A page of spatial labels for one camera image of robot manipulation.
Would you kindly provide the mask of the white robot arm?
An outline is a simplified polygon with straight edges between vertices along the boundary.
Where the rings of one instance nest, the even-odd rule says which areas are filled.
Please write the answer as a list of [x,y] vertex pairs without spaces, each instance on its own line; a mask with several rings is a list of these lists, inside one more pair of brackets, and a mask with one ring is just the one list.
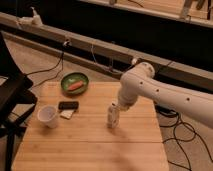
[[121,76],[118,100],[108,108],[109,128],[117,126],[121,111],[128,110],[143,96],[213,129],[212,94],[162,83],[154,79],[154,74],[153,66],[142,62]]

